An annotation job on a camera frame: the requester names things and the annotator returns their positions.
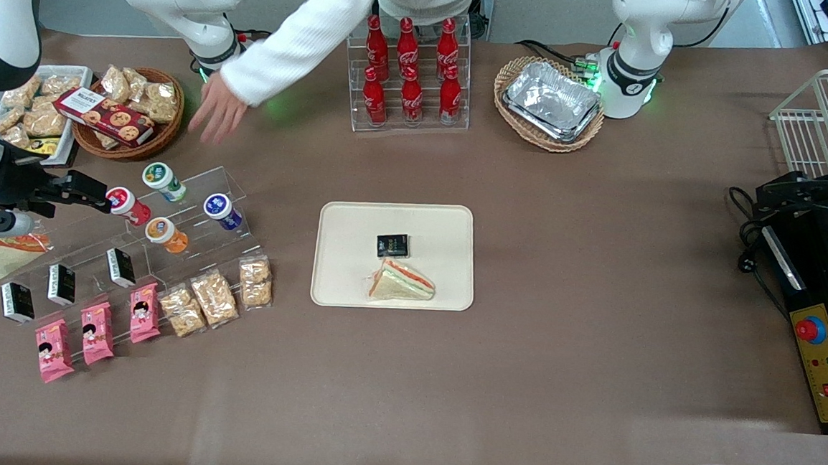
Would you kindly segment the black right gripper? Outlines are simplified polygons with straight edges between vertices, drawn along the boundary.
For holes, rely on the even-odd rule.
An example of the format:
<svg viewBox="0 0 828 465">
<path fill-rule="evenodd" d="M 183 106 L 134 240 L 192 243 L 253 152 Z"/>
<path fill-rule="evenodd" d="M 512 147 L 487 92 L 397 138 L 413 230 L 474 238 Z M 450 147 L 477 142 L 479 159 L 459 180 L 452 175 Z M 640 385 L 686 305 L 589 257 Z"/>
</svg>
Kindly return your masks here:
<svg viewBox="0 0 828 465">
<path fill-rule="evenodd" d="M 56 204 L 110 213 L 104 183 L 77 170 L 57 178 L 42 168 L 41 160 L 34 154 L 0 154 L 0 211 L 18 208 L 53 217 Z"/>
</svg>

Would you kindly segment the person bare hand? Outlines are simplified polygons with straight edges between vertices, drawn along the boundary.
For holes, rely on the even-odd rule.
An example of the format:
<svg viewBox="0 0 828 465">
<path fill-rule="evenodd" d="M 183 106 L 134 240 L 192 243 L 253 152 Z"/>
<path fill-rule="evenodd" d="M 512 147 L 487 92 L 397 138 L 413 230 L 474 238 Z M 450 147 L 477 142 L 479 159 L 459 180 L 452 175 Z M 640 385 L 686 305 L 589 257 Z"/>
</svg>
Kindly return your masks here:
<svg viewBox="0 0 828 465">
<path fill-rule="evenodd" d="M 219 143 L 239 128 L 250 106 L 236 96 L 219 71 L 214 72 L 202 88 L 202 102 L 188 125 L 200 132 L 204 144 Z"/>
</svg>

